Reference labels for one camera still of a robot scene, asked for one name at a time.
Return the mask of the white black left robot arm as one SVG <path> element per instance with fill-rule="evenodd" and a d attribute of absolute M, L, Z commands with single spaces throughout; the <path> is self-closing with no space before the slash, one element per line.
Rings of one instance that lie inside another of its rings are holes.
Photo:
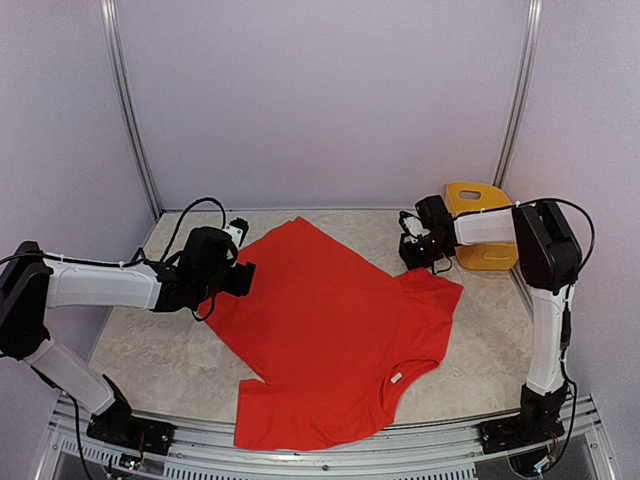
<path fill-rule="evenodd" d="M 193 229 L 169 258 L 140 257 L 102 263 L 47 254 L 23 242 L 2 260 L 1 353 L 24 361 L 48 384 L 66 392 L 91 415 L 87 434 L 141 454 L 167 455 L 172 424 L 136 417 L 121 390 L 54 339 L 47 310 L 66 306 L 129 307 L 154 313 L 195 311 L 219 293 L 248 294 L 255 265 L 237 261 L 249 230 L 237 218 L 222 228 Z"/>

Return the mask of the red t-shirt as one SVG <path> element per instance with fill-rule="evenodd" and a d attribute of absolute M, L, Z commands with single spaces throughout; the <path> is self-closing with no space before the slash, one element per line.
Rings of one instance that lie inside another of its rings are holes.
<path fill-rule="evenodd" d="M 446 356 L 463 289 L 426 270 L 391 276 L 303 218 L 244 248 L 244 297 L 199 313 L 253 371 L 239 384 L 234 443 L 319 450 L 391 425 L 405 391 Z"/>

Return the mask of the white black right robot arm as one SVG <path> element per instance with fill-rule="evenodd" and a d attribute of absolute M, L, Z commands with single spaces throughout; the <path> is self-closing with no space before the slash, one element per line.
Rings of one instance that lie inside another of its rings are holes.
<path fill-rule="evenodd" d="M 542 198 L 452 215 L 441 196 L 402 211 L 399 255 L 409 269 L 433 269 L 459 247 L 513 244 L 533 311 L 532 357 L 518 414 L 480 423 L 482 450 L 493 454 L 553 439 L 570 438 L 560 410 L 576 383 L 566 371 L 571 341 L 572 302 L 581 270 L 591 253 L 583 251 L 561 208 L 565 200 Z"/>

